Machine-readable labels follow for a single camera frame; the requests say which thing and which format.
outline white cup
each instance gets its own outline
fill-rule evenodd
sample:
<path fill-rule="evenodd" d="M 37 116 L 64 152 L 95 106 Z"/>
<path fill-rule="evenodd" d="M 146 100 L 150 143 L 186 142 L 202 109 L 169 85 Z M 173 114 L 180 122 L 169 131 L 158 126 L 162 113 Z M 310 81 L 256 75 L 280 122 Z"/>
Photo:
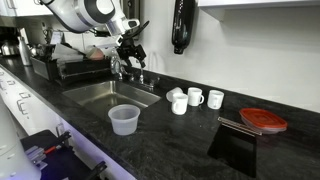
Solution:
<path fill-rule="evenodd" d="M 217 90 L 211 90 L 208 97 L 208 107 L 211 109 L 220 109 L 224 93 Z"/>
<path fill-rule="evenodd" d="M 182 115 L 186 113 L 188 106 L 188 96 L 183 93 L 173 94 L 171 110 L 174 114 Z"/>
<path fill-rule="evenodd" d="M 199 88 L 191 87 L 188 89 L 188 104 L 190 106 L 199 106 L 204 101 L 202 90 Z"/>
<path fill-rule="evenodd" d="M 183 92 L 182 92 L 181 88 L 176 87 L 176 88 L 172 89 L 171 91 L 167 92 L 167 95 L 166 95 L 167 100 L 172 102 L 173 94 L 175 94 L 175 93 L 183 93 Z"/>

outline stainless steel sink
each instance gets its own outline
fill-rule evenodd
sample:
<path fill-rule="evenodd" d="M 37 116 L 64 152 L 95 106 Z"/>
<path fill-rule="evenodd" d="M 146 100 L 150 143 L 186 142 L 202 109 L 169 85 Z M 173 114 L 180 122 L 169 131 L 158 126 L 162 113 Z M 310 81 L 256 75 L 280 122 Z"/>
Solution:
<path fill-rule="evenodd" d="M 62 94 L 102 119 L 106 119 L 108 111 L 116 105 L 132 104 L 143 109 L 160 100 L 159 96 L 119 81 L 107 81 Z"/>

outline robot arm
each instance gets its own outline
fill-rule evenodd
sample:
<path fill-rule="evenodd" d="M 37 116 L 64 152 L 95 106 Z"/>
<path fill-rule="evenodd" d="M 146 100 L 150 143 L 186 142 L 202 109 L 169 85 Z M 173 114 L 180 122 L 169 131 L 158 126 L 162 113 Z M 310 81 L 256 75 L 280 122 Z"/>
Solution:
<path fill-rule="evenodd" d="M 112 36 L 125 34 L 140 25 L 127 19 L 119 0 L 41 0 L 69 31 L 83 33 L 105 24 Z"/>

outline red plastic container lid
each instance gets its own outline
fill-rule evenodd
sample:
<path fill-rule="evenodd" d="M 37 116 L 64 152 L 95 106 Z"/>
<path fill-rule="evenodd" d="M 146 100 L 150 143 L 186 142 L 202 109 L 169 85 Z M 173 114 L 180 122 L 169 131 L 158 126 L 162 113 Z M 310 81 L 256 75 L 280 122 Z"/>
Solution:
<path fill-rule="evenodd" d="M 263 109 L 243 108 L 240 114 L 259 128 L 286 128 L 288 126 L 285 120 Z"/>

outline soap dispenser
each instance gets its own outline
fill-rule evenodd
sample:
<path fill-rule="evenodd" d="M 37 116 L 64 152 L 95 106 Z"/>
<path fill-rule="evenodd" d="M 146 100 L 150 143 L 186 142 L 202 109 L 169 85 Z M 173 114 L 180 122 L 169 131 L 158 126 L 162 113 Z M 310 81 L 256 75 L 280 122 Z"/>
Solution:
<path fill-rule="evenodd" d="M 183 54 L 191 39 L 195 0 L 176 0 L 172 27 L 175 54 Z"/>

